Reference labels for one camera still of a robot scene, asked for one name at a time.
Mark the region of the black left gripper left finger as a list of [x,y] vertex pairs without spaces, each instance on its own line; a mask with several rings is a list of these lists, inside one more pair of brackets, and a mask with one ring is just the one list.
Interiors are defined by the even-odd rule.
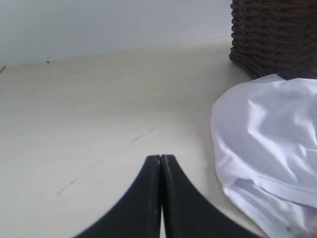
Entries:
[[160,156],[148,156],[120,200],[78,238],[160,237]]

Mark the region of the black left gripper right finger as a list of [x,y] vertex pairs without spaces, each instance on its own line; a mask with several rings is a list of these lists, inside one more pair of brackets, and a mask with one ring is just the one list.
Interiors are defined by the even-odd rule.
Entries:
[[161,156],[162,209],[167,238],[257,238],[211,205],[173,155]]

